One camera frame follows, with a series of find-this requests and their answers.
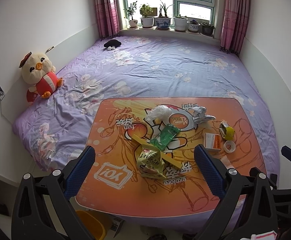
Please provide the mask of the tape roll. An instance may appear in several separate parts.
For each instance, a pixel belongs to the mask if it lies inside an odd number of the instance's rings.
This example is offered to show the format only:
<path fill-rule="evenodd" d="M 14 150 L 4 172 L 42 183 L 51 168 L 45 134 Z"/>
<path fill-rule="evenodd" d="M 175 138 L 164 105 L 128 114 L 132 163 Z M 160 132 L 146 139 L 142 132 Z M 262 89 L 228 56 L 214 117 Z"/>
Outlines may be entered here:
<path fill-rule="evenodd" d="M 224 151 L 228 154 L 233 153 L 236 150 L 236 145 L 233 140 L 227 140 L 224 142 Z"/>

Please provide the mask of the purple floral bed sheet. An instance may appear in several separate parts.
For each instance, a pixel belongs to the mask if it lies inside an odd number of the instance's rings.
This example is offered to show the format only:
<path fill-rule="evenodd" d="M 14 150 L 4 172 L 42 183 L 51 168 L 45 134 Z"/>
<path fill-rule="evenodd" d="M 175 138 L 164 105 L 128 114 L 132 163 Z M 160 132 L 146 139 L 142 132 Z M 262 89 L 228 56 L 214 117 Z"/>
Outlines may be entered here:
<path fill-rule="evenodd" d="M 115 50 L 108 51 L 98 41 L 80 54 L 58 72 L 63 85 L 50 98 L 37 98 L 15 120 L 13 132 L 41 170 L 63 169 L 88 146 L 103 100 L 231 98 L 241 104 L 257 137 L 265 164 L 262 172 L 280 172 L 270 111 L 237 56 L 202 42 L 133 36 L 119 40 L 122 45 Z M 176 217 L 116 216 L 129 223 L 195 233 L 214 209 Z"/>

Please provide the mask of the black plush toy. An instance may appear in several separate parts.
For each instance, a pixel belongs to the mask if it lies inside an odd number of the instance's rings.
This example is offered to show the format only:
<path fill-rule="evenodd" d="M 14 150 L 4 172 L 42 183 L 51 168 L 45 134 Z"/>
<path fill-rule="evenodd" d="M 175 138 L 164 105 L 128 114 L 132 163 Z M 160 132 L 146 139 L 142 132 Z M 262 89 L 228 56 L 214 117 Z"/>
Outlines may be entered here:
<path fill-rule="evenodd" d="M 116 39 L 112 39 L 112 40 L 109 40 L 107 41 L 105 44 L 104 44 L 104 47 L 107 49 L 107 50 L 115 50 L 116 48 L 120 47 L 122 45 L 122 43 Z"/>

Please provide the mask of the right pink curtain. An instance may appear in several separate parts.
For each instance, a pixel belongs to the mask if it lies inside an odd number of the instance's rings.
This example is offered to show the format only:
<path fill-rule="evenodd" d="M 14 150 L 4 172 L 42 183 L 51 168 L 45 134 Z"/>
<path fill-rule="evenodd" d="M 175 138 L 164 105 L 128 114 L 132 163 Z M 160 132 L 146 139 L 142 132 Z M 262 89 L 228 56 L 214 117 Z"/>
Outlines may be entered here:
<path fill-rule="evenodd" d="M 250 0 L 226 0 L 221 29 L 220 48 L 240 54 L 250 15 Z"/>

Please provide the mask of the orange cartoon folding table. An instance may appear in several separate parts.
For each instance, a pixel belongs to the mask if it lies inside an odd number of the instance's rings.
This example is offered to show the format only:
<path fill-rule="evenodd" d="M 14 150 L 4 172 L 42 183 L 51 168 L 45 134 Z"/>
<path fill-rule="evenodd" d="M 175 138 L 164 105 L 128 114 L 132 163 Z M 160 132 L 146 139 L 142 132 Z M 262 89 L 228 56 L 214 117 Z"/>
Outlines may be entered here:
<path fill-rule="evenodd" d="M 164 120 L 146 121 L 152 108 L 166 105 L 172 115 Z M 206 107 L 215 120 L 197 125 L 192 107 Z M 205 133 L 219 132 L 226 120 L 235 130 L 236 150 L 214 157 L 228 159 L 228 166 L 247 175 L 251 168 L 265 171 L 265 164 L 254 130 L 241 104 L 231 98 L 123 98 L 106 99 L 99 106 L 87 144 L 96 152 L 96 161 L 76 196 L 79 205 L 97 211 L 129 217 L 176 217 L 214 209 L 213 196 L 194 161 L 194 148 L 203 143 Z M 141 176 L 136 160 L 141 145 L 135 134 L 150 141 L 152 126 L 173 124 L 180 129 L 177 148 L 165 154 L 183 166 L 167 166 L 165 180 Z"/>

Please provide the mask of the yellow red chip bag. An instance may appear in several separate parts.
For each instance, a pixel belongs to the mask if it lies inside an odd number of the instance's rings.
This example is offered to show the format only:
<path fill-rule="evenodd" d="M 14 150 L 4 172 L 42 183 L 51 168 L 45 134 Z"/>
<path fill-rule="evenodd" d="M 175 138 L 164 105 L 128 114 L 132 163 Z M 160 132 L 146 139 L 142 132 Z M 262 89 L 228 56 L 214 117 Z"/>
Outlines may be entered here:
<path fill-rule="evenodd" d="M 229 126 L 226 120 L 222 120 L 219 126 L 219 132 L 224 140 L 233 140 L 235 130 L 232 126 Z"/>

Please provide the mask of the blue white porcelain pot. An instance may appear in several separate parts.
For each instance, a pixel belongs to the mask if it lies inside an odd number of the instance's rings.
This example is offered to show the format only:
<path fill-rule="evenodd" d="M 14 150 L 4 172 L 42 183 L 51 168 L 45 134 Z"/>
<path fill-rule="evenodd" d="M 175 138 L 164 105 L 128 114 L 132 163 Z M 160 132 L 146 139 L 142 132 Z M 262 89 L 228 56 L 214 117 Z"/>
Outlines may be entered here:
<path fill-rule="evenodd" d="M 171 18 L 168 16 L 168 9 L 171 5 L 167 6 L 161 1 L 159 8 L 159 16 L 155 18 L 155 26 L 158 30 L 169 30 L 171 25 Z"/>

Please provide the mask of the grey paper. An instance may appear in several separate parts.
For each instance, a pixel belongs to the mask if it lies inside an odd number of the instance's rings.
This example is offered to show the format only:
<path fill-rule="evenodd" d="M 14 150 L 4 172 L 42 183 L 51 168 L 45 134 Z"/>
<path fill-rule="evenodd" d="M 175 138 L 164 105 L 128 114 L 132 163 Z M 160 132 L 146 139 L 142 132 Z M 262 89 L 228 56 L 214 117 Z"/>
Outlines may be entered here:
<path fill-rule="evenodd" d="M 208 121 L 215 120 L 214 116 L 206 114 L 206 110 L 207 110 L 206 107 L 195 106 L 195 107 L 192 107 L 192 110 L 194 111 L 194 113 L 193 113 L 193 121 L 197 125 L 200 125 L 202 123 L 206 123 Z"/>

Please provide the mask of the long yellow box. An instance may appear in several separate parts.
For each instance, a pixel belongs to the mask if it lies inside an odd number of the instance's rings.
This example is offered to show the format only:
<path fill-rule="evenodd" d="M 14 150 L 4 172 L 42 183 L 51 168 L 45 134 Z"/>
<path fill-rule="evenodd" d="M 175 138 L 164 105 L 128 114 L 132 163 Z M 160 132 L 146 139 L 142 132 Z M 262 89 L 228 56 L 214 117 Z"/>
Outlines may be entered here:
<path fill-rule="evenodd" d="M 141 152 L 137 156 L 137 167 L 141 172 L 157 175 L 163 173 L 167 165 L 172 165 L 179 170 L 182 168 L 182 164 L 179 161 L 161 152 L 158 148 L 147 143 L 137 135 L 134 134 L 132 139 L 142 147 Z"/>

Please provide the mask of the white plastic bag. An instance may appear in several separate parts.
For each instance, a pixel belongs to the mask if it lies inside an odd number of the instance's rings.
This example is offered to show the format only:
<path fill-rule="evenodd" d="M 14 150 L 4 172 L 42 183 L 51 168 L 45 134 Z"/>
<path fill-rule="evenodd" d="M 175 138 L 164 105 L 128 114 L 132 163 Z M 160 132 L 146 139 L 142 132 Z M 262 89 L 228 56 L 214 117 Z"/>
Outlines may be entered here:
<path fill-rule="evenodd" d="M 166 105 L 158 105 L 152 108 L 145 116 L 145 120 L 150 122 L 155 119 L 164 120 L 172 115 L 172 110 Z"/>

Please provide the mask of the yellow-green snack bag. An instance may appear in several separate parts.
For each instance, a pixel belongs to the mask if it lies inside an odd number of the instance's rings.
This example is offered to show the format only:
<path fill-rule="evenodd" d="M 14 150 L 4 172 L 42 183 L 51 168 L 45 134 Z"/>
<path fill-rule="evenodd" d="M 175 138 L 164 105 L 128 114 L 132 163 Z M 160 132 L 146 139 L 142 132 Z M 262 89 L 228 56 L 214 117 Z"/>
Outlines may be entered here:
<path fill-rule="evenodd" d="M 136 166 L 144 178 L 166 179 L 164 175 L 165 163 L 161 157 L 161 152 L 155 147 L 143 146 Z"/>

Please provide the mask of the large white plant pot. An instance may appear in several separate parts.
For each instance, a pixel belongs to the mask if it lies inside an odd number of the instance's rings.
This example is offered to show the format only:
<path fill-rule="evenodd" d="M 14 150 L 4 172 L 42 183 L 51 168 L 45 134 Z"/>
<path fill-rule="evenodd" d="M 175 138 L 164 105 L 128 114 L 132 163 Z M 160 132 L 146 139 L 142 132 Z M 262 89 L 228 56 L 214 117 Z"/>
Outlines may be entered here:
<path fill-rule="evenodd" d="M 188 29 L 187 21 L 188 21 L 188 18 L 186 16 L 178 15 L 178 16 L 174 17 L 175 31 L 186 32 L 186 30 Z"/>

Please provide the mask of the white orange medicine box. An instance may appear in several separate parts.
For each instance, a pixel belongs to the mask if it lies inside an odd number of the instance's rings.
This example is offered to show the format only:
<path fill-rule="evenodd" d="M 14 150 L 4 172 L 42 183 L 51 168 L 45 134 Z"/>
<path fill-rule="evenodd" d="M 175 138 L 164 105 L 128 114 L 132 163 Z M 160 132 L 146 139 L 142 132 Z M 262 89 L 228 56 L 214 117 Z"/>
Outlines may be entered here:
<path fill-rule="evenodd" d="M 204 147 L 209 151 L 218 152 L 221 150 L 221 135 L 214 133 L 205 133 L 203 139 Z"/>

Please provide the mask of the small blue white pot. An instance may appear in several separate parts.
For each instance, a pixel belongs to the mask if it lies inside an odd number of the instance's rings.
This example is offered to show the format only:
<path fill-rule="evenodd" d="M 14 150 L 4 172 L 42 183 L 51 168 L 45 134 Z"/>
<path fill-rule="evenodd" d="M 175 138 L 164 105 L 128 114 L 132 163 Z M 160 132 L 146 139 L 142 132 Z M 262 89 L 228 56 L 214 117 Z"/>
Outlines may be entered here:
<path fill-rule="evenodd" d="M 188 31 L 191 33 L 198 33 L 199 32 L 199 27 L 200 24 L 197 22 L 197 20 L 192 19 L 191 21 L 187 22 L 188 23 Z"/>

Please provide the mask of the green plastic wrapper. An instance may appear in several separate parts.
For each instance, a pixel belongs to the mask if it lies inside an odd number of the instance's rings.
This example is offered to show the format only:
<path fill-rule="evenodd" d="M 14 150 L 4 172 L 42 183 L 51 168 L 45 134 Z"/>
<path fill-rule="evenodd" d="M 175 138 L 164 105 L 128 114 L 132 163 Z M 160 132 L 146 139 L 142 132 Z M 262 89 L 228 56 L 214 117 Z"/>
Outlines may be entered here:
<path fill-rule="evenodd" d="M 175 137 L 180 132 L 172 124 L 167 125 L 154 125 L 152 128 L 152 135 L 150 138 L 150 145 L 159 149 L 161 152 L 172 152 L 177 148 L 175 144 Z"/>

